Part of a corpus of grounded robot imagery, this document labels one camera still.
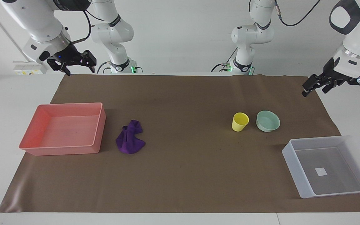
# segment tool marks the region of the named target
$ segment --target white table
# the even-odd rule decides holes
[[[62,75],[0,76],[0,203],[24,151],[17,148],[39,104],[48,104]],[[353,135],[360,145],[360,88],[347,84],[328,94],[318,92],[342,135]],[[360,224],[360,213],[9,213],[0,224]]]

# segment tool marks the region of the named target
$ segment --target black cable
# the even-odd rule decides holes
[[[217,64],[212,70],[211,70],[211,72],[213,72],[213,70],[215,70],[216,68],[218,68],[218,67],[220,67],[222,64],[220,63],[220,64]]]
[[[99,73],[99,72],[100,72],[101,67],[102,67],[102,66],[104,66],[105,64],[108,64],[108,62],[104,62],[104,63],[102,63],[102,64],[100,65],[100,67],[98,67],[97,73]]]
[[[233,57],[234,53],[236,53],[238,47],[236,47],[236,49],[233,51],[233,53],[231,54],[231,56],[229,57],[229,59],[226,61],[226,63],[228,63],[231,59],[231,57]]]
[[[87,39],[90,37],[90,35],[91,35],[91,21],[90,21],[90,17],[88,17],[86,11],[83,11],[83,13],[84,13],[84,15],[86,15],[87,22],[88,22],[88,27],[89,27],[88,34],[87,34],[87,37],[85,37],[85,38],[82,38],[82,39],[73,41],[73,44],[77,44],[77,43],[83,42],[83,41],[87,40]]]
[[[104,20],[101,20],[101,19],[99,19],[98,17],[94,16],[93,14],[91,14],[88,10],[86,10],[86,12],[87,12],[88,14],[90,14],[90,16],[96,18],[97,20],[99,20],[99,21],[104,21]]]
[[[309,15],[309,14],[314,10],[314,8],[320,3],[320,1],[321,1],[321,0],[318,0],[318,1],[316,2],[316,4],[309,10],[309,12],[307,12],[307,14],[306,14],[300,21],[298,21],[298,23],[295,23],[295,24],[286,24],[286,23],[283,21],[283,19],[282,19],[282,17],[281,17],[281,14],[278,15],[278,16],[279,16],[279,19],[280,19],[281,23],[283,23],[284,25],[286,25],[286,26],[288,26],[288,27],[294,27],[294,26],[300,24],[300,23]]]
[[[142,73],[144,73],[144,70],[141,67],[136,67],[136,69],[141,69]]]
[[[106,67],[106,68],[102,71],[102,73],[105,73],[105,70],[107,70],[107,69],[110,69],[110,67]]]

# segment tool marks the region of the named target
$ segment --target white label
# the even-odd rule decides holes
[[[319,177],[321,176],[327,176],[327,172],[324,168],[316,168],[316,173]]]

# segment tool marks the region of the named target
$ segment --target clear plastic bin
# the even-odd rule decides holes
[[[32,155],[98,153],[105,120],[102,103],[42,104],[19,148]]]
[[[351,136],[293,139],[282,152],[301,198],[360,193],[360,148]]]

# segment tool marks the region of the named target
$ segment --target translucent storage container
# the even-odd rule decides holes
[[[282,152],[301,198],[360,193],[360,148],[351,136],[293,139]]]

